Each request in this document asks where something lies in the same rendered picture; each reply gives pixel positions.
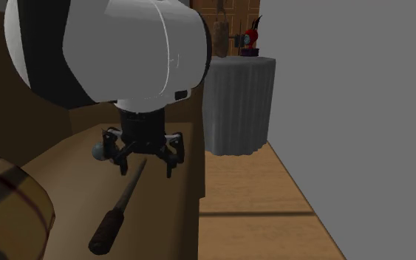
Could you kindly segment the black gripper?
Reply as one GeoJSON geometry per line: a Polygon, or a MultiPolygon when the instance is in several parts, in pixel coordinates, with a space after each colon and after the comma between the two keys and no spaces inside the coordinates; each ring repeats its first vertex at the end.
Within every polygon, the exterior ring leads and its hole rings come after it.
{"type": "Polygon", "coordinates": [[[172,170],[184,163],[185,147],[182,132],[166,135],[165,110],[137,113],[119,109],[119,113],[122,131],[115,127],[102,130],[103,157],[118,165],[125,176],[132,152],[155,152],[166,163],[166,177],[171,178],[172,170]],[[124,147],[118,147],[118,139],[124,147]]]}

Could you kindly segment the small grey-blue ball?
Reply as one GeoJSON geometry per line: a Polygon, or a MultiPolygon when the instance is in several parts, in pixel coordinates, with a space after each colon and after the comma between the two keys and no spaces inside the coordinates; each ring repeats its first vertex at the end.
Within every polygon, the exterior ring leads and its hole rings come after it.
{"type": "Polygon", "coordinates": [[[107,158],[104,155],[104,147],[102,142],[94,144],[94,146],[92,147],[92,156],[99,161],[107,160],[107,158]]]}

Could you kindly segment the round table with grey cloth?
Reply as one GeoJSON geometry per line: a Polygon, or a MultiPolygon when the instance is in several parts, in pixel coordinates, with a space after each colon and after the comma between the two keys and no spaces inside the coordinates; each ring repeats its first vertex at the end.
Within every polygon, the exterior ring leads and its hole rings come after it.
{"type": "Polygon", "coordinates": [[[250,155],[267,142],[276,60],[261,57],[255,19],[236,37],[239,56],[214,56],[204,81],[205,150],[217,156],[250,155]]]}

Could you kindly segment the brown plaid cushion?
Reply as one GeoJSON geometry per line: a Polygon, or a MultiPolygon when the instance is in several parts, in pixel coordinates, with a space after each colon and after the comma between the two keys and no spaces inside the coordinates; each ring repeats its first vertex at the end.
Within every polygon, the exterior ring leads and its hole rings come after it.
{"type": "Polygon", "coordinates": [[[0,158],[0,260],[43,260],[54,221],[45,189],[0,158]]]}

